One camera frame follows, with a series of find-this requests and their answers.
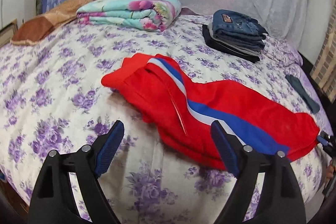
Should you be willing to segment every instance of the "stack of clothes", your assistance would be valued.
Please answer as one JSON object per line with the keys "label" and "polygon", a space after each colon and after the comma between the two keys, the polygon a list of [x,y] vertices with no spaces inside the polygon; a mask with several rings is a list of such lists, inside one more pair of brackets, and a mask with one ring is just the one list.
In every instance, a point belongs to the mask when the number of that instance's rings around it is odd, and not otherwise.
{"label": "stack of clothes", "polygon": [[229,10],[218,10],[213,21],[203,25],[203,36],[209,47],[255,63],[260,61],[267,31],[258,21]]}

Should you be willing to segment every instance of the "white stripe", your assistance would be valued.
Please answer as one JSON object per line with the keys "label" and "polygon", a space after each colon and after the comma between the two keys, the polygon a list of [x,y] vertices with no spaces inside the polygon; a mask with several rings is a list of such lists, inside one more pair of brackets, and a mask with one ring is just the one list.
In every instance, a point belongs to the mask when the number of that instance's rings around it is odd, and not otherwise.
{"label": "white stripe", "polygon": [[206,116],[203,115],[201,113],[198,113],[196,111],[194,111],[193,109],[191,109],[190,105],[188,104],[188,100],[187,100],[187,95],[186,95],[186,90],[185,90],[185,86],[183,85],[183,83],[180,82],[179,79],[177,79],[166,67],[164,64],[162,64],[158,59],[156,58],[151,58],[150,60],[148,60],[147,63],[152,63],[154,65],[157,65],[159,68],[161,68],[166,74],[168,74],[170,76],[170,78],[172,78],[172,80],[175,82],[175,84],[177,85],[177,87],[182,91],[182,93],[185,96],[185,100],[187,103],[187,108],[188,111],[190,112],[190,114],[198,121],[205,123],[207,125],[211,125],[214,121],[219,121],[219,123],[221,124],[221,126],[224,128],[224,130],[226,131],[226,133],[230,134],[230,135],[234,135],[237,137],[237,139],[241,142],[242,145],[245,145],[246,143],[244,143],[244,141],[239,138],[234,132],[233,130],[227,125],[226,122],[224,122],[223,120],[219,120],[219,119],[215,119],[213,117],[210,116]]}

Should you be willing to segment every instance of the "purple floral bedsheet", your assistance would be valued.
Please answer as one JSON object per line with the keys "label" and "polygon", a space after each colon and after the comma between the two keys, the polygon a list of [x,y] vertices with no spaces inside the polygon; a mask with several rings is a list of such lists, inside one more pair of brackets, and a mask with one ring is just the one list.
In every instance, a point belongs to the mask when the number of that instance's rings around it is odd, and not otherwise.
{"label": "purple floral bedsheet", "polygon": [[[199,166],[163,145],[153,124],[123,97],[101,86],[103,75],[136,52],[174,58],[197,82],[232,79],[293,112],[309,109],[285,79],[294,74],[319,101],[300,68],[302,59],[287,44],[267,37],[261,61],[252,64],[207,47],[202,23],[207,16],[180,16],[164,32],[71,23],[35,47],[0,49],[0,169],[29,204],[48,151],[77,151],[108,132],[115,120],[125,137],[100,185],[122,223],[213,223],[235,178]],[[321,107],[313,115],[331,133]],[[319,147],[292,163],[305,202],[318,190],[325,155]],[[83,218],[89,219],[76,176],[70,175]],[[263,184],[258,177],[246,219],[253,216]]]}

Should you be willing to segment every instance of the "blue gripper pad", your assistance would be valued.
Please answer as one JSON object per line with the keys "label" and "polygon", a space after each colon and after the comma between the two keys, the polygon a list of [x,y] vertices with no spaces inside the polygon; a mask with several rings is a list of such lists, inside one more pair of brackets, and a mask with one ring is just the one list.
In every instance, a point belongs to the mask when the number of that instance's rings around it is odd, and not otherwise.
{"label": "blue gripper pad", "polygon": [[211,124],[211,137],[216,145],[220,157],[224,162],[227,171],[229,173],[232,173],[237,178],[240,174],[238,166],[238,157],[233,148],[231,147],[228,139],[226,138],[226,135],[227,133],[225,132],[225,130],[222,128],[221,124],[218,121],[214,121]]}
{"label": "blue gripper pad", "polygon": [[319,141],[323,146],[328,146],[328,141],[323,139],[320,135],[317,136],[317,141]]}
{"label": "blue gripper pad", "polygon": [[117,152],[117,149],[122,139],[124,138],[124,131],[124,124],[122,122],[119,122],[117,126],[113,129],[111,134],[110,132],[108,133],[110,135],[106,140],[104,146],[101,148],[99,154],[97,155],[96,167],[94,170],[97,178],[99,178],[102,174],[106,173],[108,168],[110,167],[112,159]]}

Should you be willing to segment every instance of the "blue stripe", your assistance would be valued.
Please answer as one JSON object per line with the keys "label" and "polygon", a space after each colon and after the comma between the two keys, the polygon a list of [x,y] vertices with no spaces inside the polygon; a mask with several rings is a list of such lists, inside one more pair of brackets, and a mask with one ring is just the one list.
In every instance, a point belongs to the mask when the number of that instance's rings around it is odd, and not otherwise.
{"label": "blue stripe", "polygon": [[181,74],[175,69],[173,68],[166,60],[164,60],[163,58],[157,58],[157,60],[159,60],[166,68],[167,70],[169,70],[169,72],[174,75],[182,84],[183,84],[183,80],[182,80],[182,76]]}
{"label": "blue stripe", "polygon": [[188,104],[192,110],[200,114],[226,122],[239,138],[246,144],[251,145],[259,153],[274,155],[278,151],[283,151],[287,154],[289,150],[288,146],[277,143],[262,129],[255,127],[235,115],[214,110],[204,104],[196,103],[191,100],[188,100]]}

